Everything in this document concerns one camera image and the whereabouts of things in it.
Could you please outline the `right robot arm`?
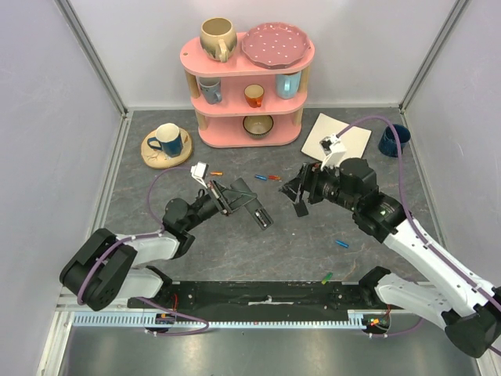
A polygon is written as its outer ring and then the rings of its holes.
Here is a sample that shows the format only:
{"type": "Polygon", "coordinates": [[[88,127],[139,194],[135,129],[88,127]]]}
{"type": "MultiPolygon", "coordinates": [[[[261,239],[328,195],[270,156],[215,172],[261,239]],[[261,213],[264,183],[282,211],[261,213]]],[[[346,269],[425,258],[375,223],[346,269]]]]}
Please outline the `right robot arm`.
{"type": "Polygon", "coordinates": [[[380,192],[377,174],[361,158],[338,168],[305,163],[280,187],[297,216],[307,204],[327,200],[349,210],[357,227],[410,262],[431,287],[403,280],[375,268],[361,280],[359,301],[367,308],[398,306],[441,328],[463,353],[479,358],[500,336],[500,289],[469,270],[431,235],[408,209],[380,192]]]}

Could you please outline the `black remote battery cover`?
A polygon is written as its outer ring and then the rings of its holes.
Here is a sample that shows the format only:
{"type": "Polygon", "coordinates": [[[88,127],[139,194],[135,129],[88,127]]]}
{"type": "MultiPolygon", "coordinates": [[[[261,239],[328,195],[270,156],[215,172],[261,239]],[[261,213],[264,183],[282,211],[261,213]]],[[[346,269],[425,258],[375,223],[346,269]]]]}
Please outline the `black remote battery cover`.
{"type": "Polygon", "coordinates": [[[304,217],[308,215],[308,208],[304,201],[299,201],[297,203],[293,203],[294,210],[296,212],[297,217],[304,217]]]}

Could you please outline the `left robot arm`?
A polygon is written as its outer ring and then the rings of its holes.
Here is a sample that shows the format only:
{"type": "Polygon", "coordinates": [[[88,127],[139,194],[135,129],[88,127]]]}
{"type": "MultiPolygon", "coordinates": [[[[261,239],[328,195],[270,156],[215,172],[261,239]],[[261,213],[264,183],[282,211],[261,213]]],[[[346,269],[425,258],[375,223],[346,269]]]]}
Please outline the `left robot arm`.
{"type": "Polygon", "coordinates": [[[154,259],[178,259],[195,241],[190,230],[215,215],[231,215],[245,208],[262,230],[272,220],[243,179],[225,187],[214,180],[199,190],[196,200],[171,199],[165,206],[160,229],[153,233],[117,235],[96,230],[63,267],[60,283],[77,297],[80,305],[94,311],[121,296],[144,296],[155,308],[171,301],[170,278],[150,266],[145,276],[132,270],[154,259]]]}

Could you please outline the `black remote control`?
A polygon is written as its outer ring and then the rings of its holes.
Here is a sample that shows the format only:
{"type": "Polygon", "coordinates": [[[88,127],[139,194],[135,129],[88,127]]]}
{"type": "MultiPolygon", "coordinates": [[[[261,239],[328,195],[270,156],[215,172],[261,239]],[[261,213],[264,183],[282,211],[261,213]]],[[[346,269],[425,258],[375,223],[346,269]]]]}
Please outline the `black remote control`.
{"type": "Polygon", "coordinates": [[[251,190],[247,183],[242,179],[238,178],[233,183],[230,184],[230,190],[237,195],[237,198],[232,201],[230,207],[232,210],[238,210],[240,208],[245,208],[247,212],[251,215],[253,220],[261,228],[260,223],[257,221],[255,216],[256,211],[260,211],[268,221],[268,229],[272,224],[273,220],[268,212],[265,210],[264,206],[258,200],[258,195],[251,190]]]}

